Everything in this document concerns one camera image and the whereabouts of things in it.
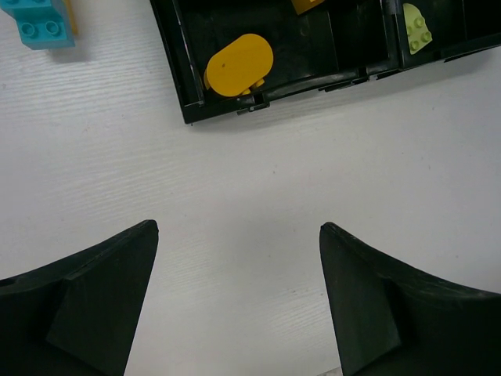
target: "teal lego brick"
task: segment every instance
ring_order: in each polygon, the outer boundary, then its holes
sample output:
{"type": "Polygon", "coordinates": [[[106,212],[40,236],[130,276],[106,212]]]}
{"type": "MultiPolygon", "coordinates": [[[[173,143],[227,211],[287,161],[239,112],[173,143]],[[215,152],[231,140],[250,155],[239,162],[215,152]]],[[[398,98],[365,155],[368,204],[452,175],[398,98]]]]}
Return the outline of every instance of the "teal lego brick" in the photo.
{"type": "Polygon", "coordinates": [[[30,49],[74,46],[63,0],[0,0],[0,8],[16,20],[21,41],[30,49]]]}

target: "yellow plastic piece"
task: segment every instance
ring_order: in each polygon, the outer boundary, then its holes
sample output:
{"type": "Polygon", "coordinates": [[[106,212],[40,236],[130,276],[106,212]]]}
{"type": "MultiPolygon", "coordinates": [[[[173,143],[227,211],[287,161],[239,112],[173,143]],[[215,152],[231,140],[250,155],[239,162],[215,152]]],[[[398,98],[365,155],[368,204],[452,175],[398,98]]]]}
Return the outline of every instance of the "yellow plastic piece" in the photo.
{"type": "Polygon", "coordinates": [[[325,0],[292,0],[292,3],[294,4],[296,13],[300,15],[322,4],[324,1],[325,0]]]}
{"type": "Polygon", "coordinates": [[[68,16],[70,17],[71,31],[73,35],[78,35],[78,26],[75,20],[75,14],[73,13],[73,7],[71,6],[71,0],[63,0],[63,2],[68,11],[68,16]]]}
{"type": "Polygon", "coordinates": [[[265,83],[272,67],[269,43],[259,35],[245,34],[212,56],[204,84],[221,96],[245,96],[265,83]]]}

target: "black plastic bin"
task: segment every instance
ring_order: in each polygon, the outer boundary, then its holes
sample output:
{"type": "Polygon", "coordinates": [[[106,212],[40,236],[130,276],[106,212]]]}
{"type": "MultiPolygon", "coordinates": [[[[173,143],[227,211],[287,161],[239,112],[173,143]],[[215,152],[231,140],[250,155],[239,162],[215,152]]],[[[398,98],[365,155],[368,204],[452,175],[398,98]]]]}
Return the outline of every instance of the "black plastic bin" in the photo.
{"type": "Polygon", "coordinates": [[[298,16],[291,0],[151,0],[187,124],[312,89],[331,91],[411,67],[501,45],[501,2],[493,0],[326,0],[298,16]],[[433,42],[411,56],[403,3],[417,6],[433,42]],[[275,61],[250,95],[204,89],[209,59],[242,34],[271,45],[275,61]]]}

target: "white table surface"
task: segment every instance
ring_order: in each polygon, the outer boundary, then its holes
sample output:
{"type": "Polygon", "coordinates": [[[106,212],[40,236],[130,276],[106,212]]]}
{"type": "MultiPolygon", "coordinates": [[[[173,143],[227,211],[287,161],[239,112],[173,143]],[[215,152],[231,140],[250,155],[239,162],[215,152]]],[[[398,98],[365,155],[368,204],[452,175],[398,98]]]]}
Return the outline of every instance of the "white table surface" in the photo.
{"type": "Polygon", "coordinates": [[[156,219],[127,376],[338,367],[326,221],[501,292],[501,50],[187,126],[150,3],[74,2],[72,50],[0,14],[0,278],[156,219]]]}

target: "lime green lego piece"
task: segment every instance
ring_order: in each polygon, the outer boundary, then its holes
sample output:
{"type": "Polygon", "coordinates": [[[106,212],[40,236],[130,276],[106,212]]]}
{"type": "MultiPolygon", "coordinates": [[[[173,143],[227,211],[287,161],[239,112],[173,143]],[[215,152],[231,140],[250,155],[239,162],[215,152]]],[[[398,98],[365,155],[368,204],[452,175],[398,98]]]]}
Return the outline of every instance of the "lime green lego piece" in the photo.
{"type": "Polygon", "coordinates": [[[412,4],[404,4],[405,26],[409,39],[410,54],[415,55],[433,41],[421,11],[412,4]]]}

